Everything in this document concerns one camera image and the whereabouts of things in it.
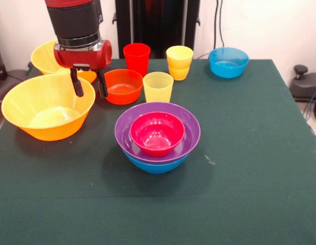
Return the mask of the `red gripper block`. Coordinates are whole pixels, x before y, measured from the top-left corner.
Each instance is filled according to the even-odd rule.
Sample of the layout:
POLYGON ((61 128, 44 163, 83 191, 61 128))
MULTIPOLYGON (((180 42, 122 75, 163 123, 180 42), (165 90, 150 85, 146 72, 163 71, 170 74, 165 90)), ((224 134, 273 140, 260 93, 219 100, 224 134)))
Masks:
POLYGON ((100 97, 103 99, 108 97, 104 70, 112 61, 112 45, 109 40, 101 39, 93 46, 77 49, 64 48, 56 41, 54 57, 60 66, 70 68, 74 92, 78 97, 84 95, 81 82, 77 77, 77 69, 82 68, 96 70, 100 97))

